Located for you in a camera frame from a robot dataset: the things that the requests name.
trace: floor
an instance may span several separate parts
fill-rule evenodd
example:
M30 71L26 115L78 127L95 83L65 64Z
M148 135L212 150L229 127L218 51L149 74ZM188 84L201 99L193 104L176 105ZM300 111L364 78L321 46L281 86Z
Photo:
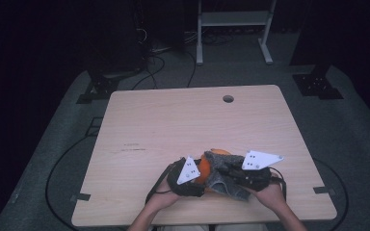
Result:
M370 110L348 76L334 66L327 78L343 99L302 96L292 75L308 73L313 66L289 65L298 34L270 34L272 65L265 64L258 37L235 36L222 45L205 45L201 66L195 65L194 44L186 47L189 53L150 57L148 70L154 81L144 71L120 81L118 90L279 86L338 212L333 220L305 225L309 230L370 230ZM89 82L86 71L76 76L0 216L0 230L124 229L70 223L108 103L76 104ZM277 222L267 227L283 230Z

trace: hole in table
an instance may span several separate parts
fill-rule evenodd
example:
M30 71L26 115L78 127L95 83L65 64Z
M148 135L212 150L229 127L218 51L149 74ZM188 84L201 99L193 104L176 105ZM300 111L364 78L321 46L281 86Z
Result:
M226 103L231 103L235 100L235 98L233 98L233 96L231 95L225 95L224 98L223 98L224 102Z

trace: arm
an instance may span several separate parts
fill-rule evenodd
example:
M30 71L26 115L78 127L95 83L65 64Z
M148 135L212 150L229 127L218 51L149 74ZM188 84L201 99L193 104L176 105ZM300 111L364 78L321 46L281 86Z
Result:
M169 190L170 186L168 185L167 178L165 178L157 189L157 192L165 193L156 193L151 197L134 219L128 231L146 231L160 210L173 205L180 198L179 195L173 192L166 192Z
M253 193L260 203L272 210L277 215L286 230L307 230L284 200L279 183L272 183L260 192L250 189L247 190Z

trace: white paper tag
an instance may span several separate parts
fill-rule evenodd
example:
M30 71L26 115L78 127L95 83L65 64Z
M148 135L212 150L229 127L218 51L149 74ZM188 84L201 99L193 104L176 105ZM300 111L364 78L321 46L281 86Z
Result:
M250 150L242 164L243 170L260 170L284 160L282 156Z
M186 159L185 165L179 174L176 184L181 185L185 182L191 181L200 176L197 165L195 165L194 159L191 156L188 156Z

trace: wooden table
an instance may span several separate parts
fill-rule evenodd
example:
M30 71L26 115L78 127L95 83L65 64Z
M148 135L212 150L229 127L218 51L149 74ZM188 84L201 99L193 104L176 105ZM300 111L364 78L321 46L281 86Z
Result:
M324 183L279 88L243 86L113 93L81 189L90 199L77 201L73 224L129 225L168 164L197 159L210 148L284 156L273 167L287 182L287 202L297 216L335 218L330 196L313 190ZM254 197L248 203L209 192L179 200L153 223L272 220L278 218Z

